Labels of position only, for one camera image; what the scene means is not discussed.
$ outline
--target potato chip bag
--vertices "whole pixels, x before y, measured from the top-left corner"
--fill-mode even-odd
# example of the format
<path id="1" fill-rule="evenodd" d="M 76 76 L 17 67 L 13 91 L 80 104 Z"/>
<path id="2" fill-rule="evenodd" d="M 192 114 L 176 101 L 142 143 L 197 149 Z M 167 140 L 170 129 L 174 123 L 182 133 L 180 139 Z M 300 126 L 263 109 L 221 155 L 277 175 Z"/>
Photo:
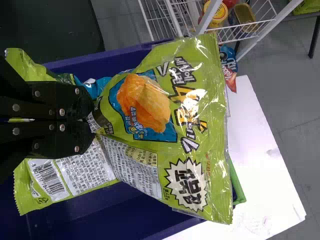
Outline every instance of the potato chip bag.
<path id="1" fill-rule="evenodd" d="M 175 209 L 231 224 L 225 86 L 214 33 L 158 45 L 114 76 L 87 121 L 116 178 Z"/>

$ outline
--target green snack bag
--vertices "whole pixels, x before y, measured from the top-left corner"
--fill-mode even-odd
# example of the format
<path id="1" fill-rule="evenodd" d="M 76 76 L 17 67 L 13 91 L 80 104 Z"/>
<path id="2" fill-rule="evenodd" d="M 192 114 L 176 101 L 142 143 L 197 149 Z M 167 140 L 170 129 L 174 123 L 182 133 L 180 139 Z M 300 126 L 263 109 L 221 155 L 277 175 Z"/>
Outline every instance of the green snack bag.
<path id="1" fill-rule="evenodd" d="M 26 81 L 75 84 L 73 74 L 55 74 L 22 50 L 8 48 L 7 62 Z M 11 118 L 10 122 L 27 121 Z M 85 154 L 61 159 L 25 158 L 14 170 L 14 198 L 20 215 L 118 183 L 99 135 Z"/>
<path id="2" fill-rule="evenodd" d="M 106 85 L 90 128 L 117 179 L 206 220 L 231 224 L 225 80 L 215 34 L 158 45 Z"/>
<path id="3" fill-rule="evenodd" d="M 119 182 L 99 135 L 85 154 L 60 159 L 25 158 L 13 176 L 20 215 Z"/>

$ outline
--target blue bin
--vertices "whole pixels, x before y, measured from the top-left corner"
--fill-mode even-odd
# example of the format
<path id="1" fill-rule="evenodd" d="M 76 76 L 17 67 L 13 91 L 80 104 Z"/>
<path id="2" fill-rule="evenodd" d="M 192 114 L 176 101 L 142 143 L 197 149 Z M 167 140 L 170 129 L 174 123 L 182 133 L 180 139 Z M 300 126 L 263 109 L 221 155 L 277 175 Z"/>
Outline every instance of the blue bin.
<path id="1" fill-rule="evenodd" d="M 56 73 L 73 73 L 81 81 L 113 76 L 135 68 L 151 51 L 150 42 L 46 63 Z M 163 239 L 204 220 L 171 207 L 120 182 L 19 216 L 13 177 L 0 185 L 1 239 Z"/>

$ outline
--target white table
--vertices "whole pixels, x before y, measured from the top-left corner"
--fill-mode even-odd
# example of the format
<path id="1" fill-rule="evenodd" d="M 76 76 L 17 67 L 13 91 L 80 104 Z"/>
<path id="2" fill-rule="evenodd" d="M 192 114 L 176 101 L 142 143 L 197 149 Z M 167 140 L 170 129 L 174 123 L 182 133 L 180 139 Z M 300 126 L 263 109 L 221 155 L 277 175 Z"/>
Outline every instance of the white table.
<path id="1" fill-rule="evenodd" d="M 265 240 L 305 220 L 305 209 L 248 76 L 237 77 L 236 85 L 237 94 L 228 91 L 228 146 L 247 202 L 236 206 L 231 225 L 206 221 L 167 240 Z"/>

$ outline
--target barcode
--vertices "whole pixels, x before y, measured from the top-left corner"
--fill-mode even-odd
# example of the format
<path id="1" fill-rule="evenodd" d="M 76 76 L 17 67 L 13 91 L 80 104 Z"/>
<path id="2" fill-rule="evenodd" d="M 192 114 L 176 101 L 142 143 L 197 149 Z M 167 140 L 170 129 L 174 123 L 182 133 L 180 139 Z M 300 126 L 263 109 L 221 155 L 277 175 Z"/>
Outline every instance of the barcode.
<path id="1" fill-rule="evenodd" d="M 33 171 L 40 174 L 42 187 L 45 188 L 49 194 L 54 195 L 65 191 L 65 187 L 58 178 L 58 174 L 51 161 L 38 166 Z"/>

